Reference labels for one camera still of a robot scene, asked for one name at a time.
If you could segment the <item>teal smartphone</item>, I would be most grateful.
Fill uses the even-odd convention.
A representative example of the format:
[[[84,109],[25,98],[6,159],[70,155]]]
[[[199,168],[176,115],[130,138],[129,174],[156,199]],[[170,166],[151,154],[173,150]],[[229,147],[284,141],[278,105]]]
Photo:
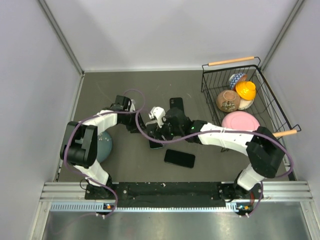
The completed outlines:
[[[149,141],[149,147],[152,150],[156,150],[156,149],[161,149],[163,148],[165,145],[162,143],[158,143],[158,142],[154,142],[154,141]]]

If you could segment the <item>beige phone case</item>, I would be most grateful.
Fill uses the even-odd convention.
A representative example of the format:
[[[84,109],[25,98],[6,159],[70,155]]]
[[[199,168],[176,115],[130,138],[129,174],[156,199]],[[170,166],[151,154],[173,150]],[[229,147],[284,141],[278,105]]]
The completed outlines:
[[[157,120],[152,120],[152,121],[145,123],[145,126],[153,125],[153,124],[157,124],[157,123],[158,123]]]

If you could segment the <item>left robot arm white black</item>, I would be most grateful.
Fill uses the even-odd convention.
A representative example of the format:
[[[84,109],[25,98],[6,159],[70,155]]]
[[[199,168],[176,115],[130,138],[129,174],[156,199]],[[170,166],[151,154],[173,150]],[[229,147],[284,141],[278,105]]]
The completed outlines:
[[[114,191],[110,175],[97,160],[98,135],[118,124],[125,125],[131,133],[137,133],[135,101],[117,95],[115,103],[83,121],[70,121],[66,125],[60,159],[81,172],[88,183],[96,186],[102,198],[109,198]]]

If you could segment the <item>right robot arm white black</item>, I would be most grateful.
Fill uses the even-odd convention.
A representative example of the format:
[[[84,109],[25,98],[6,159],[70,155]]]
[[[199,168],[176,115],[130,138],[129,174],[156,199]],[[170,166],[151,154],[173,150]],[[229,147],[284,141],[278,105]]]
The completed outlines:
[[[239,152],[249,159],[231,187],[229,198],[245,198],[264,179],[277,175],[285,149],[265,127],[253,131],[220,127],[203,120],[190,120],[174,107],[168,111],[155,106],[148,114],[154,123],[147,133],[151,138],[167,143],[181,138],[189,143],[213,145]]]

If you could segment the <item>black phone case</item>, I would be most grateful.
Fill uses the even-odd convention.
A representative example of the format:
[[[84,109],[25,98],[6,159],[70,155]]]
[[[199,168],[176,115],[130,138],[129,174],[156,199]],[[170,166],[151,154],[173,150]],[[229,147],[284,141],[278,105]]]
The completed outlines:
[[[184,103],[181,97],[172,97],[169,99],[170,108],[177,108],[181,111],[184,111]]]

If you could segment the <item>grey blue bowl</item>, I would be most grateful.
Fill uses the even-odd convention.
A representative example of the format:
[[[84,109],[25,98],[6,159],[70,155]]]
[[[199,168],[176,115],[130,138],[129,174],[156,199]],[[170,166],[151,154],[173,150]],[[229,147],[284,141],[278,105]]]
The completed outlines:
[[[113,148],[113,140],[107,131],[97,136],[97,161],[102,163],[111,154]]]

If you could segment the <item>black smartphone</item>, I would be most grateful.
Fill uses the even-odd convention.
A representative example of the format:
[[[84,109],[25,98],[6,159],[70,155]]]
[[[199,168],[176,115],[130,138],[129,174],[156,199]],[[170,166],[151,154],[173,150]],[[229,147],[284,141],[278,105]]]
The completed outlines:
[[[177,150],[167,149],[164,162],[175,166],[192,169],[195,165],[195,155]]]

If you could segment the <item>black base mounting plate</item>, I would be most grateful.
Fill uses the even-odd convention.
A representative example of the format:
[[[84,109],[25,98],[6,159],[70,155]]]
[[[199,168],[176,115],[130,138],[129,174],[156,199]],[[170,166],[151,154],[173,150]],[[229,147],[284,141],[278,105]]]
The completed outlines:
[[[251,203],[259,197],[258,185],[246,191],[222,182],[119,182],[111,189],[119,208],[224,207],[231,200]]]

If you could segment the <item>brown ceramic bowl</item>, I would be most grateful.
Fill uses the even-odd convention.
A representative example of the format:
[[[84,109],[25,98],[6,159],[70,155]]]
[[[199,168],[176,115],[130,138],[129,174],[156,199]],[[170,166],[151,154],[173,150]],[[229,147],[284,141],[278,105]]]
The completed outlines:
[[[224,90],[216,98],[216,105],[219,110],[231,113],[239,109],[241,98],[233,90]]]

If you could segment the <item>pink plate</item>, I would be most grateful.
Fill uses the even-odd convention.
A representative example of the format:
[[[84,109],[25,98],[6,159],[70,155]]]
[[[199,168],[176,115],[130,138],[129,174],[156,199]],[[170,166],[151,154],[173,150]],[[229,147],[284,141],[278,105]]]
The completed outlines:
[[[255,131],[260,126],[259,121],[250,113],[234,111],[228,113],[222,120],[221,126],[232,130]]]

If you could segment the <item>white ceramic bowl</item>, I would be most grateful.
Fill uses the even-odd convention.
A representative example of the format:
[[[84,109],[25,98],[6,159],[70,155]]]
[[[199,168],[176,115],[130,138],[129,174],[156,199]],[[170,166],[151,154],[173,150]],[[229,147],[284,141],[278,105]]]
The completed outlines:
[[[251,107],[251,105],[254,103],[254,100],[246,100],[246,99],[243,99],[241,98],[240,99],[240,103],[239,103],[239,107],[238,107],[238,110],[239,111],[244,111],[246,109],[248,109],[249,107]]]

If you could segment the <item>blue white patterned bowl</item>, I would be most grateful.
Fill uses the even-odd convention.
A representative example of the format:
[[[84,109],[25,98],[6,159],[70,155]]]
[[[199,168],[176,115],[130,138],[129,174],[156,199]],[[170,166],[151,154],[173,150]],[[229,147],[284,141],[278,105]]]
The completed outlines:
[[[243,73],[243,72],[239,72],[239,73],[234,73],[230,78],[229,78],[229,87],[230,89],[234,89],[236,87],[236,84],[238,82],[243,82],[247,80],[248,75]]]

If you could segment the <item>aluminium frame rail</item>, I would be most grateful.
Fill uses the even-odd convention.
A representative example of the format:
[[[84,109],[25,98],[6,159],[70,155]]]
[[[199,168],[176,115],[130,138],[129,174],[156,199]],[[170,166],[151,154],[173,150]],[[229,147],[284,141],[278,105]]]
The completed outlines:
[[[55,212],[247,213],[263,202],[311,202],[305,181],[267,181],[244,197],[232,193],[231,182],[119,182],[116,195],[100,196],[85,182],[47,182],[40,195]]]

